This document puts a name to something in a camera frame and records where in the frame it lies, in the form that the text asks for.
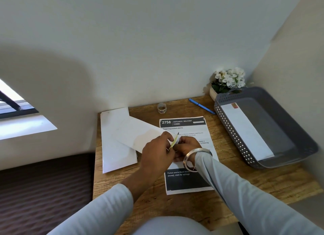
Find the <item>wooden tabletop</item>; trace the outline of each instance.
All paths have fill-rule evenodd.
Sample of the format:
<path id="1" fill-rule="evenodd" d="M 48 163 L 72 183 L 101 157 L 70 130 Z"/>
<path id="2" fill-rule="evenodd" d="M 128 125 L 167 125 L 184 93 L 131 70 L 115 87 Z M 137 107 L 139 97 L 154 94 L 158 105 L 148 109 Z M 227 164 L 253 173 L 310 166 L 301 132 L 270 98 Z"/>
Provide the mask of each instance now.
<path id="1" fill-rule="evenodd" d="M 209 96 L 194 98 L 197 102 L 213 110 L 214 101 Z M 248 180 L 261 190 L 272 194 L 286 204 L 314 196 L 323 192 L 313 176 L 301 164 L 273 169 L 254 169 L 241 157 L 217 115 L 181 99 L 166 102 L 167 112 L 159 114 L 157 104 L 129 108 L 130 116 L 159 126 L 159 119 L 204 116 L 213 139 L 219 161 Z M 138 163 L 106 174 L 102 173 L 102 147 L 100 114 L 98 115 L 96 162 L 94 173 L 93 198 L 109 190 L 138 170 Z M 237 222 L 233 213 L 222 202 L 215 191 L 193 192 L 166 195 L 164 176 L 161 176 L 134 204 L 132 215 L 123 223 L 116 234 L 128 234 L 141 222 L 155 216 L 184 216 L 198 221 L 209 230 Z"/>

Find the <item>white flower pot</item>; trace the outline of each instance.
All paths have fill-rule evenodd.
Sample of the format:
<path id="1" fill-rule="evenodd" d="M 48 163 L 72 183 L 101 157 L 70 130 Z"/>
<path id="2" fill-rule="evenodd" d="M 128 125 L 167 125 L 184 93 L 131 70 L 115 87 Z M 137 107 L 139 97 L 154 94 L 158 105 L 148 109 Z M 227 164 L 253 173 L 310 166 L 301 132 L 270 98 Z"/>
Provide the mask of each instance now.
<path id="1" fill-rule="evenodd" d="M 209 96 L 215 101 L 217 92 L 215 92 L 215 90 L 212 87 L 210 87 L 209 89 Z"/>

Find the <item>window sill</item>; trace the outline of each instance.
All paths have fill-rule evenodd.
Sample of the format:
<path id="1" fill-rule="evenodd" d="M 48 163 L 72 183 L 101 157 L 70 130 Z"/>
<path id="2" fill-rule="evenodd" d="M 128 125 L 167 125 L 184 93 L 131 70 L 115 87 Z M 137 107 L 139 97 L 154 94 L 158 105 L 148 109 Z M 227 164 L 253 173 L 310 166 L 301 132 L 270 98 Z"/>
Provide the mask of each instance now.
<path id="1" fill-rule="evenodd" d="M 57 127 L 39 113 L 2 119 L 0 120 L 0 140 L 55 129 L 57 129 Z"/>

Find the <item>dark striped surface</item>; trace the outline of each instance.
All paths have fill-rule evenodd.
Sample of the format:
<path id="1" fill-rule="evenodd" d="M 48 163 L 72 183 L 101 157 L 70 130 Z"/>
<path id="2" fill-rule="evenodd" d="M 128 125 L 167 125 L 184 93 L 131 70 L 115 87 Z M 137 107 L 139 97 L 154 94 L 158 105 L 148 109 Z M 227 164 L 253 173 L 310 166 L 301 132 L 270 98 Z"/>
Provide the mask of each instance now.
<path id="1" fill-rule="evenodd" d="M 92 200 L 94 154 L 0 171 L 0 234 L 46 234 Z"/>

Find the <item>wall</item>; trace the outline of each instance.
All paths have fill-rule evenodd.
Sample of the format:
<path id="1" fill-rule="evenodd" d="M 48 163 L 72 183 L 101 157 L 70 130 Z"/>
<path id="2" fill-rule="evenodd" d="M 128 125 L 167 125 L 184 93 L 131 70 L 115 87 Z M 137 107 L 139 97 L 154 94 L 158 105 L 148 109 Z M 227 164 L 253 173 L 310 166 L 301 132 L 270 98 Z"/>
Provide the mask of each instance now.
<path id="1" fill-rule="evenodd" d="M 58 130 L 0 142 L 0 169 L 94 150 L 96 113 L 249 75 L 299 0 L 0 0 L 0 78 Z"/>
<path id="2" fill-rule="evenodd" d="M 271 41 L 253 72 L 265 88 L 318 143 L 305 166 L 324 187 L 324 0 L 301 0 Z M 324 195 L 293 204 L 324 228 Z"/>

